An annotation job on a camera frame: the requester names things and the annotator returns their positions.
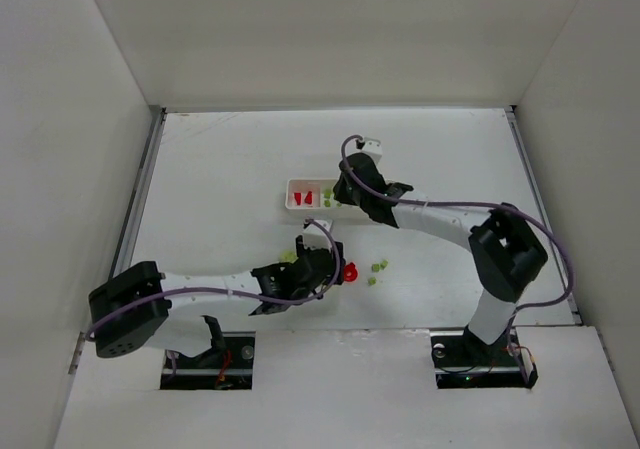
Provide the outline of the green square lego plate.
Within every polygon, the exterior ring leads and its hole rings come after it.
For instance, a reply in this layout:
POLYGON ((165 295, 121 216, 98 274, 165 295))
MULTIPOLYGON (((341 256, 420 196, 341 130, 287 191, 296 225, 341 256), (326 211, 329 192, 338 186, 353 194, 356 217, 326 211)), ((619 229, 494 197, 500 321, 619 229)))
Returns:
POLYGON ((293 251, 285 251, 280 255, 280 258, 279 258, 281 262, 288 262, 288 263, 293 263, 296 261, 296 259, 297 259, 297 255, 293 251))

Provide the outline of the red round lego piece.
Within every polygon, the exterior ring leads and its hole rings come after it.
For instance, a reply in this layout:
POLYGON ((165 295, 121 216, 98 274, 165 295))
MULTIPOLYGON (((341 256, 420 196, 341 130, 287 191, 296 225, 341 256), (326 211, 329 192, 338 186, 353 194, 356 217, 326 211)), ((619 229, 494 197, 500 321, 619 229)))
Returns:
POLYGON ((353 262, 345 265, 344 271, 343 271, 343 280, 346 283, 355 282, 358 279, 358 276, 359 276, 359 272, 358 272, 357 266, 353 262))

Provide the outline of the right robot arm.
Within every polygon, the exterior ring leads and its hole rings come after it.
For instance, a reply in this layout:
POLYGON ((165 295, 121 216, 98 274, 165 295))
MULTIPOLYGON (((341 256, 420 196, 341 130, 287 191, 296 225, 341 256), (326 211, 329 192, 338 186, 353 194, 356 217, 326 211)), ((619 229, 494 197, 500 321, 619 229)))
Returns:
POLYGON ((364 152, 347 156, 339 170, 333 192, 341 204, 360 208, 376 223, 423 232, 469 251, 483 291, 466 336, 486 346, 501 339, 516 303, 548 260, 527 222, 498 209, 429 206, 411 185, 386 182, 364 152))

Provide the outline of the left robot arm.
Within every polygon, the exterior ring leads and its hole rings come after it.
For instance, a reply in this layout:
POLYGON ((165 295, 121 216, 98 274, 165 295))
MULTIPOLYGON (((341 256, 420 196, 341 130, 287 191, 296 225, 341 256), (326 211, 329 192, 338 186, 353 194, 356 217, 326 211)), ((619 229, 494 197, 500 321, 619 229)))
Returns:
POLYGON ((294 262, 193 279, 163 274, 153 261, 137 263, 89 294, 85 337, 103 359, 143 347, 190 358, 220 351, 222 319, 280 314, 342 284, 342 243, 327 238, 325 247, 310 248, 298 237, 296 255, 294 262))

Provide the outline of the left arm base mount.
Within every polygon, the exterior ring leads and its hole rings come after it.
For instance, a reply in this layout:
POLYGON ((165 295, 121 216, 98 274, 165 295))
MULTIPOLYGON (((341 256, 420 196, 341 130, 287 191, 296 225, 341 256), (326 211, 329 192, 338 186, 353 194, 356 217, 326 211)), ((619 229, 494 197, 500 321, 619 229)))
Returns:
POLYGON ((219 322, 203 318, 208 338, 193 357, 176 351, 165 355, 161 390, 251 390, 256 338, 254 332, 223 332, 219 322))

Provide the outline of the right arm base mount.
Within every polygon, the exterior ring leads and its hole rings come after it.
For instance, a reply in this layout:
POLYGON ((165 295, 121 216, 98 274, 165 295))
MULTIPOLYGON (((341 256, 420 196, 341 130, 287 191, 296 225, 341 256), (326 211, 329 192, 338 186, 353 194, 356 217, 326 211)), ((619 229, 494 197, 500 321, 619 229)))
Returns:
POLYGON ((512 323, 490 345, 467 327, 433 331, 430 344, 438 389, 532 389, 538 382, 535 358, 512 323))

